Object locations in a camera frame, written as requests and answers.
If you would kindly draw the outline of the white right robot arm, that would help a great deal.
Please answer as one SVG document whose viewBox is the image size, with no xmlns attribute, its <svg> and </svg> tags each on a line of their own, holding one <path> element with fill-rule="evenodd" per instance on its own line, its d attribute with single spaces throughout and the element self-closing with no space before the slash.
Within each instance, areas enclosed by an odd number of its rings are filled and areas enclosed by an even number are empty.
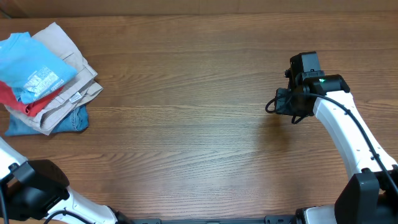
<svg viewBox="0 0 398 224">
<path fill-rule="evenodd" d="M 333 205 L 303 208 L 297 223 L 397 223 L 397 162 L 377 142 L 341 75 L 286 75 L 271 103 L 273 113 L 297 124 L 315 116 L 328 131 L 349 181 Z"/>
</svg>

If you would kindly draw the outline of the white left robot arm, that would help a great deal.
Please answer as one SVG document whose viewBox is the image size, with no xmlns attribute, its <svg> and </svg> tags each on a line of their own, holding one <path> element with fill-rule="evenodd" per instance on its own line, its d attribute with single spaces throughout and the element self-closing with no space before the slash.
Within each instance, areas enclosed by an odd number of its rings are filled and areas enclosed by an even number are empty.
<svg viewBox="0 0 398 224">
<path fill-rule="evenodd" d="M 1 218 L 58 220 L 72 224 L 131 224 L 132 220 L 70 187 L 62 170 L 48 159 L 29 160 L 1 140 Z"/>
</svg>

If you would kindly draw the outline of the red folded t-shirt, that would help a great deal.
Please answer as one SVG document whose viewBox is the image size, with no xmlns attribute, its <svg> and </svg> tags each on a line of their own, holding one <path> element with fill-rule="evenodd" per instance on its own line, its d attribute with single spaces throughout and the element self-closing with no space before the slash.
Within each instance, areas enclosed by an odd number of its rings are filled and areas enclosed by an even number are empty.
<svg viewBox="0 0 398 224">
<path fill-rule="evenodd" d="M 63 87 L 33 103 L 23 104 L 22 102 L 16 100 L 12 89 L 5 83 L 1 82 L 1 104 L 20 111 L 26 116 L 34 117 L 42 109 L 44 109 L 62 90 Z"/>
</svg>

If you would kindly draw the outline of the blue folded jeans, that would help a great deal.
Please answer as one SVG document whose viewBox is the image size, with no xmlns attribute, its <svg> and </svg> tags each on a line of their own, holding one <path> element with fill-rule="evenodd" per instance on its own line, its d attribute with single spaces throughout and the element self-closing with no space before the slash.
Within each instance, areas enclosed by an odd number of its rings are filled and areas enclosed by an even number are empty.
<svg viewBox="0 0 398 224">
<path fill-rule="evenodd" d="M 66 117 L 54 127 L 51 134 L 82 132 L 88 126 L 89 120 L 86 106 L 81 106 L 68 113 Z M 41 132 L 34 130 L 15 116 L 10 115 L 9 127 L 4 134 L 5 136 L 25 136 L 41 134 Z"/>
</svg>

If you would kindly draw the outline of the light blue printed t-shirt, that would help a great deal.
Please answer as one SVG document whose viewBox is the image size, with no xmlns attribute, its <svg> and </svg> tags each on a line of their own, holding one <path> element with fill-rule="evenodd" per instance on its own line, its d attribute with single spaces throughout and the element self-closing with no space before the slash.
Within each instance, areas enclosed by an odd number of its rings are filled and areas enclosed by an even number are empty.
<svg viewBox="0 0 398 224">
<path fill-rule="evenodd" d="M 64 86 L 77 70 L 28 32 L 13 33 L 1 41 L 1 81 L 16 100 L 33 103 Z"/>
</svg>

